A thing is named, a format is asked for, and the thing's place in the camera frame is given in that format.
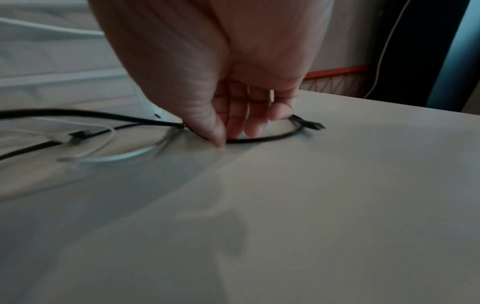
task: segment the hand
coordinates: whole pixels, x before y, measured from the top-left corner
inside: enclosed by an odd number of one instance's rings
[[[334,0],[89,2],[147,98],[222,146],[293,114]]]

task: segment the human hand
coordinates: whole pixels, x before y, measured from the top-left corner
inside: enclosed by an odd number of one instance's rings
[[[147,98],[222,146],[293,114],[334,0],[89,2]]]

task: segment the white table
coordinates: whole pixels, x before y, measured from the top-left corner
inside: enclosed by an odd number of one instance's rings
[[[311,92],[297,113],[327,130],[0,164],[0,302],[479,303],[480,117]]]

